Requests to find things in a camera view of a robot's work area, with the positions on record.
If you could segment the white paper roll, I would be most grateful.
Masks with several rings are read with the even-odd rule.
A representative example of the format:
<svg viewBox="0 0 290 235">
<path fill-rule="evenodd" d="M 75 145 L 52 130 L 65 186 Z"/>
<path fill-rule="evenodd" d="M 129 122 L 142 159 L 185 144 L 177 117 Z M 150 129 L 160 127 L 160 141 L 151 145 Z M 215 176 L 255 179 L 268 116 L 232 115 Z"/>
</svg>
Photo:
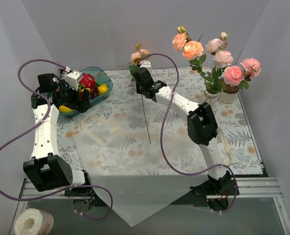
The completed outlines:
<svg viewBox="0 0 290 235">
<path fill-rule="evenodd" d="M 52 214 L 44 210 L 29 208 L 16 220 L 16 235 L 48 235 L 54 225 Z"/>
</svg>

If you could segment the peach rose stem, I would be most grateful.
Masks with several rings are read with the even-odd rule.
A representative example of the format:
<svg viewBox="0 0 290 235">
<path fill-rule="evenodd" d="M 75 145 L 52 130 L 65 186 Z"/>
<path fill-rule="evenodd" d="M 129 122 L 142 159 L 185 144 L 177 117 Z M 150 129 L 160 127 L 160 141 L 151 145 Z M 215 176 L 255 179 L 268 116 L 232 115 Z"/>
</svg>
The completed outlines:
<svg viewBox="0 0 290 235">
<path fill-rule="evenodd" d="M 179 26 L 177 34 L 172 40 L 172 47 L 174 51 L 182 53 L 182 56 L 190 63 L 192 70 L 197 71 L 204 79 L 206 89 L 209 90 L 211 82 L 206 79 L 206 73 L 202 69 L 202 64 L 206 60 L 202 43 L 192 40 L 185 27 Z"/>
</svg>

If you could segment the yellow lemon back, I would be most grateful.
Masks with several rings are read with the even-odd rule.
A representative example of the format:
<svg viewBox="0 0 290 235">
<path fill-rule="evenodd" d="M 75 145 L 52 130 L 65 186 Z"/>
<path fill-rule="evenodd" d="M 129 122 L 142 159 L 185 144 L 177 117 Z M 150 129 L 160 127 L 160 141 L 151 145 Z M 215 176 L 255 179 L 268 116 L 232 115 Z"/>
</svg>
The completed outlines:
<svg viewBox="0 0 290 235">
<path fill-rule="evenodd" d="M 98 91 L 99 91 L 99 94 L 104 94 L 108 91 L 108 86 L 106 84 L 102 84 L 100 86 L 98 86 Z"/>
</svg>

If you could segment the white cup brown lid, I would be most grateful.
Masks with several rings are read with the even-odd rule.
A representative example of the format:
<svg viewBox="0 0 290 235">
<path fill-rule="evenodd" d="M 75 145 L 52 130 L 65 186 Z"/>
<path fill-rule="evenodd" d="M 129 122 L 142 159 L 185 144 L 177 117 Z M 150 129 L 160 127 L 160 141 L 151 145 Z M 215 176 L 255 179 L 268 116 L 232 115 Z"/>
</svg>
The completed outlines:
<svg viewBox="0 0 290 235">
<path fill-rule="evenodd" d="M 233 103 L 238 92 L 239 92 L 238 86 L 230 86 L 230 85 L 225 86 L 225 89 L 222 91 L 219 97 L 219 102 L 224 103 L 224 104 Z"/>
</svg>

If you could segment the pink artificial flower bouquet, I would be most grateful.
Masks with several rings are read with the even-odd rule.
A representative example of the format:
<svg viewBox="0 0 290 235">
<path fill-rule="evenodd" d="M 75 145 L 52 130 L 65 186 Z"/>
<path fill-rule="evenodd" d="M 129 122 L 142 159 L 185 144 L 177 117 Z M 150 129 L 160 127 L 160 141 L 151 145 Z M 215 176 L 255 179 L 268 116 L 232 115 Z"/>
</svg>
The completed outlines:
<svg viewBox="0 0 290 235">
<path fill-rule="evenodd" d="M 151 63 L 148 60 L 150 52 L 149 50 L 142 49 L 141 47 L 141 44 L 135 45 L 135 52 L 132 53 L 130 56 L 129 70 L 130 74 L 133 77 L 132 81 L 136 82 L 137 93 L 141 95 L 145 127 L 149 143 L 151 144 L 144 98 L 151 98 L 150 86 L 153 84 L 153 80 L 150 75 Z"/>
</svg>

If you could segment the dark purple grapes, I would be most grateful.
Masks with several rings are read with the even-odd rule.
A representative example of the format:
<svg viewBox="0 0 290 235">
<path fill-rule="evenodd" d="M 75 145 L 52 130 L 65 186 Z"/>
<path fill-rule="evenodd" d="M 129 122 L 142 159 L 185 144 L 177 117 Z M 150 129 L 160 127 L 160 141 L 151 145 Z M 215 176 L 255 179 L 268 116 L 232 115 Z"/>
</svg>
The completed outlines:
<svg viewBox="0 0 290 235">
<path fill-rule="evenodd" d="M 86 87 L 86 88 L 81 89 L 79 94 L 78 94 L 78 99 L 80 99 L 80 100 L 83 99 L 85 90 L 89 91 L 89 100 L 92 100 L 100 95 L 99 89 L 98 89 L 98 84 L 94 84 L 91 87 Z"/>
</svg>

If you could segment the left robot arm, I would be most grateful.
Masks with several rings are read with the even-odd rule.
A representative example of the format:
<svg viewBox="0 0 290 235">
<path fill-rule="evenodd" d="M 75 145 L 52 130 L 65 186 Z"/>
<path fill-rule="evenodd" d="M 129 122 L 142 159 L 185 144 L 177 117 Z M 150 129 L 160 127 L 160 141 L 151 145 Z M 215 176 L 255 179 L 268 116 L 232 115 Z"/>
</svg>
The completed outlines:
<svg viewBox="0 0 290 235">
<path fill-rule="evenodd" d="M 38 75 L 39 87 L 31 96 L 31 107 L 37 125 L 30 161 L 24 162 L 23 170 L 38 191 L 59 187 L 75 187 L 80 195 L 92 192 L 92 183 L 85 170 L 73 170 L 64 161 L 57 147 L 57 120 L 59 107 L 66 106 L 80 112 L 91 104 L 89 92 L 79 98 L 79 82 L 84 75 L 79 71 L 66 73 L 57 78 L 53 73 Z"/>
</svg>

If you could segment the white paper bouquet wrap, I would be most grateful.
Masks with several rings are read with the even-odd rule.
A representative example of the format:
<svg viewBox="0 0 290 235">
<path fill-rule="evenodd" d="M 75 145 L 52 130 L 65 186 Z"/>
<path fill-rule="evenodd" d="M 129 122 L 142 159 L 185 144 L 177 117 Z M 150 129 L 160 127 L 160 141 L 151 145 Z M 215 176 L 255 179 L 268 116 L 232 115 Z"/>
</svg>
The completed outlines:
<svg viewBox="0 0 290 235">
<path fill-rule="evenodd" d="M 164 128 L 158 115 L 116 115 L 96 126 L 85 125 L 73 137 L 77 152 L 97 195 L 129 226 L 135 226 L 171 201 L 207 180 L 199 147 L 185 123 L 172 115 Z"/>
</svg>

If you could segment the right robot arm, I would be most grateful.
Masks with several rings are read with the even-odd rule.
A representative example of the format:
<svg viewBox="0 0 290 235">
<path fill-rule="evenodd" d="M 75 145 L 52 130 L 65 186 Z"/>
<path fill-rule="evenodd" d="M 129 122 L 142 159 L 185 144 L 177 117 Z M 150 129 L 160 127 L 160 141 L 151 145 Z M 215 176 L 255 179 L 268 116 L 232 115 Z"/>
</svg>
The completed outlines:
<svg viewBox="0 0 290 235">
<path fill-rule="evenodd" d="M 145 67 L 136 67 L 131 72 L 136 81 L 137 93 L 144 95 L 156 103 L 165 105 L 167 111 L 173 110 L 187 120 L 188 136 L 198 145 L 206 162 L 207 168 L 196 173 L 187 173 L 187 176 L 197 176 L 207 173 L 208 180 L 193 189 L 197 192 L 212 192 L 227 194 L 228 184 L 233 173 L 222 161 L 218 149 L 218 124 L 212 107 L 207 102 L 202 104 L 192 102 L 176 93 L 166 83 L 154 81 L 149 70 Z"/>
</svg>

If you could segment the yellow lemon front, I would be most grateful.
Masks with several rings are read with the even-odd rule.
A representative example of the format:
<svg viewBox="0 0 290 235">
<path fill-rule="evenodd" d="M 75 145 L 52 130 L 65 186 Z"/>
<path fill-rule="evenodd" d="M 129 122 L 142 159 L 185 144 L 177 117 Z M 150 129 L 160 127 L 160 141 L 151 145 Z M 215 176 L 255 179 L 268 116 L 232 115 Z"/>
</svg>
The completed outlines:
<svg viewBox="0 0 290 235">
<path fill-rule="evenodd" d="M 66 107 L 66 106 L 63 106 L 63 105 L 61 105 L 59 107 L 59 112 L 61 112 L 61 113 L 69 113 L 71 111 L 73 111 L 73 109 L 71 109 L 69 107 Z"/>
</svg>

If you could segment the pink rose stem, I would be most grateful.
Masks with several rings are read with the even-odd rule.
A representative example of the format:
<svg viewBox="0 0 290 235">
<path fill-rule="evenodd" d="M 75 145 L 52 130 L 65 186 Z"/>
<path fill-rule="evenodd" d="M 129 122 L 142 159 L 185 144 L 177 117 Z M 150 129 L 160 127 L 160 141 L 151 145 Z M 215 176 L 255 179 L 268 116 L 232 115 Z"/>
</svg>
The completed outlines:
<svg viewBox="0 0 290 235">
<path fill-rule="evenodd" d="M 224 85 L 221 84 L 223 71 L 234 61 L 231 52 L 226 50 L 229 36 L 227 32 L 221 32 L 219 38 L 210 40 L 206 45 L 206 52 L 213 55 L 214 63 L 211 72 L 207 72 L 206 75 L 206 90 L 210 94 L 217 94 L 223 90 Z"/>
<path fill-rule="evenodd" d="M 224 69 L 220 85 L 228 94 L 249 89 L 249 82 L 261 73 L 261 69 L 261 63 L 257 59 L 246 58 L 241 62 L 241 66 L 228 66 Z"/>
</svg>

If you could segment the teal plastic fruit tray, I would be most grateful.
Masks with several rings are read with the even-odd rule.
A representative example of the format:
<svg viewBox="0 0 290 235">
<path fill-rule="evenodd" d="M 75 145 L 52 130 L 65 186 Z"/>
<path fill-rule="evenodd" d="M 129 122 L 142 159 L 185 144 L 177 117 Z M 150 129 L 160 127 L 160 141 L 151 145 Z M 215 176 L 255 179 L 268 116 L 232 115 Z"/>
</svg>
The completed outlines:
<svg viewBox="0 0 290 235">
<path fill-rule="evenodd" d="M 91 104 L 91 108 L 98 105 L 99 103 L 101 103 L 102 101 L 104 101 L 105 99 L 107 99 L 110 95 L 110 92 L 113 88 L 113 82 L 112 80 L 107 76 L 107 74 L 104 72 L 104 70 L 102 70 L 101 68 L 99 67 L 88 67 L 88 68 L 85 68 L 83 70 L 80 70 L 80 72 L 82 72 L 83 74 L 89 74 L 91 75 L 94 79 L 95 79 L 95 82 L 101 86 L 103 84 L 105 84 L 108 88 L 108 90 L 99 95 L 98 97 L 92 99 L 90 101 L 90 104 Z M 64 71 L 62 69 L 59 69 L 59 78 L 61 78 L 62 76 L 64 76 Z M 72 111 L 69 111 L 67 113 L 62 113 L 60 112 L 59 113 L 59 116 L 61 117 L 68 117 L 68 118 L 72 118 L 72 117 L 75 117 L 77 115 L 81 114 L 79 111 L 77 110 L 72 110 Z"/>
</svg>

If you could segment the floral patterned table mat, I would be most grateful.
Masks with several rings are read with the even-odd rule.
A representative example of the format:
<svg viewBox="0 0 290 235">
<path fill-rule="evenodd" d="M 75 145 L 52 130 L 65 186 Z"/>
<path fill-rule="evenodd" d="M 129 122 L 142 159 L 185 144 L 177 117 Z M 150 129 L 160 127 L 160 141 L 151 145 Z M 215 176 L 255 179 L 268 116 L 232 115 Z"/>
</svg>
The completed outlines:
<svg viewBox="0 0 290 235">
<path fill-rule="evenodd" d="M 144 118 L 141 96 L 136 94 L 130 72 L 108 70 L 105 73 L 113 82 L 112 91 L 107 99 L 83 114 L 73 118 L 59 117 L 58 119 L 57 145 L 60 156 L 76 170 L 84 169 L 84 166 L 73 137 L 80 133 L 85 125 L 94 127 L 100 121 L 127 113 L 135 113 Z M 191 101 L 198 102 L 204 91 L 203 79 L 190 69 L 179 69 L 179 74 L 177 92 Z M 158 115 L 162 124 L 167 108 L 146 98 L 144 102 L 146 118 Z M 214 113 L 218 123 L 218 148 L 224 164 L 228 165 L 236 175 L 263 175 L 260 157 L 238 96 L 232 104 L 217 102 Z M 179 114 L 170 110 L 165 126 L 172 115 L 181 118 Z"/>
</svg>

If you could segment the red dragon fruit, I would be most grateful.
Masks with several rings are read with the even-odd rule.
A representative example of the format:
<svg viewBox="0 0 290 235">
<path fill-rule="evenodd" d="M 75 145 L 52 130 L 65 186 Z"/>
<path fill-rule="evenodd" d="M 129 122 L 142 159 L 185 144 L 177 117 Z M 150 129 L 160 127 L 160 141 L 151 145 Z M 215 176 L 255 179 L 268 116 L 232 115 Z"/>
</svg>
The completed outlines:
<svg viewBox="0 0 290 235">
<path fill-rule="evenodd" d="M 84 73 L 79 85 L 82 88 L 92 88 L 95 86 L 95 83 L 95 78 L 92 75 Z"/>
</svg>

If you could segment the white ribbed ceramic vase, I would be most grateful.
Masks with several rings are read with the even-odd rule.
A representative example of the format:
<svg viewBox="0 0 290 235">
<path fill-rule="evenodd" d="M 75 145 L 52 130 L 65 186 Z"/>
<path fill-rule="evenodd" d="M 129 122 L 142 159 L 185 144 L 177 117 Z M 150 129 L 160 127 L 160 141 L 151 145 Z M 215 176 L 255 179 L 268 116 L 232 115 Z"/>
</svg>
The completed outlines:
<svg viewBox="0 0 290 235">
<path fill-rule="evenodd" d="M 216 94 L 211 94 L 207 90 L 204 90 L 199 98 L 198 103 L 203 104 L 203 103 L 208 103 L 211 108 L 213 109 L 215 107 L 215 104 L 219 98 L 220 93 Z"/>
</svg>

